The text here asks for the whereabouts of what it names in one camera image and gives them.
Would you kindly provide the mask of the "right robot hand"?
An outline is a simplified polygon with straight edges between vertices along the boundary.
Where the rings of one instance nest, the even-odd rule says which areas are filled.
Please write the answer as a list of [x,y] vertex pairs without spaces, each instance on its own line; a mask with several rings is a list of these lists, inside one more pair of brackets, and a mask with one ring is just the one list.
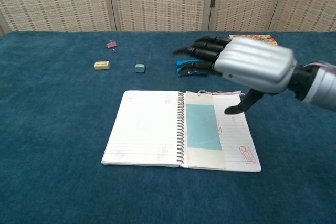
[[247,111],[264,94],[284,92],[297,66],[291,49],[246,37],[228,40],[204,36],[190,46],[175,50],[174,54],[188,54],[199,59],[199,62],[184,65],[182,73],[196,70],[250,88],[238,105],[225,109],[227,115]]

